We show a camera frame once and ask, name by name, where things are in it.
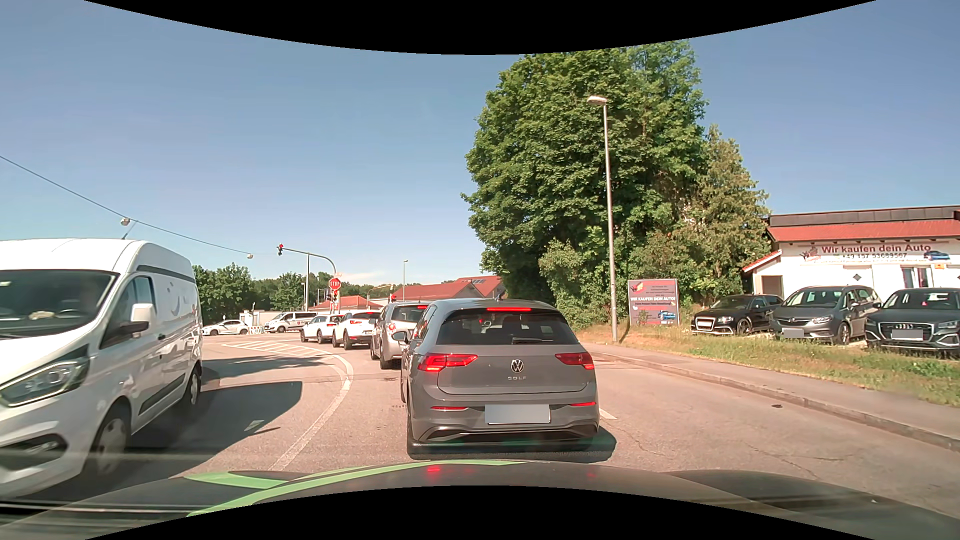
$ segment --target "blurred license plate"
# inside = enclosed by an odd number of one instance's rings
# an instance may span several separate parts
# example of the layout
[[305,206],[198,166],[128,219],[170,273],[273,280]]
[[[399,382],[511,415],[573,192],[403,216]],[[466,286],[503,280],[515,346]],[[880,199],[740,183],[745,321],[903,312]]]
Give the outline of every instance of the blurred license plate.
[[924,339],[924,331],[922,330],[894,330],[893,331],[894,339]]
[[487,405],[487,424],[549,424],[550,405]]

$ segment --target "sign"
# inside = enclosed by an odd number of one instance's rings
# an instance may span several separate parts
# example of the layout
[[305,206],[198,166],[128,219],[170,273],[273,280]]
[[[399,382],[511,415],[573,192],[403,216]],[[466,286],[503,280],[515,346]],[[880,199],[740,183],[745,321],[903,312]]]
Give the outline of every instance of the sign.
[[799,253],[801,264],[903,264],[950,261],[944,242],[872,242],[813,245]]
[[680,319],[677,280],[629,280],[631,324],[674,325]]

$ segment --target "blue sky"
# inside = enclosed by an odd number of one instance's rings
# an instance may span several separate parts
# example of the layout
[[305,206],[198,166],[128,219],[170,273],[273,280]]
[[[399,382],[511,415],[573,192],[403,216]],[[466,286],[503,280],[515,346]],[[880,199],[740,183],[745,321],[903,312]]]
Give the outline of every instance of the blue sky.
[[[877,0],[694,38],[706,122],[741,145],[776,213],[960,204],[957,20],[950,0]],[[406,258],[409,282],[478,273],[464,154],[513,56],[306,45],[76,0],[5,3],[0,51],[0,155],[255,257],[131,237],[257,278],[303,272],[280,242],[351,282],[399,282]],[[125,232],[4,162],[0,185],[0,238]]]

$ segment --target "brake light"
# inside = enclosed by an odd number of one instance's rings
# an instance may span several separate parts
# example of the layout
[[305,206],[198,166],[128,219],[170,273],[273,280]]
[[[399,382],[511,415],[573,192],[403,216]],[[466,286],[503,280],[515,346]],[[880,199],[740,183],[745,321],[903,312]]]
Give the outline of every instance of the brake light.
[[477,359],[477,355],[427,355],[417,366],[421,371],[437,372],[445,367],[463,367]]
[[568,366],[584,366],[584,369],[593,369],[593,356],[590,353],[559,353],[557,360]]

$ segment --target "asphalt road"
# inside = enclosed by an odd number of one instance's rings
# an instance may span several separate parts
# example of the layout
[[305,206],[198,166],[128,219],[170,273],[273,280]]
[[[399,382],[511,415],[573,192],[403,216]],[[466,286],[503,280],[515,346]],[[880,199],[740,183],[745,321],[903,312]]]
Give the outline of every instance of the asphalt road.
[[[960,517],[959,453],[726,386],[595,359],[603,430],[593,451],[484,456],[765,471]],[[397,375],[380,370],[365,346],[300,343],[290,332],[205,338],[195,420],[175,426],[163,419],[141,431],[112,488],[187,473],[311,473],[411,461]],[[26,499],[91,495],[67,482]]]

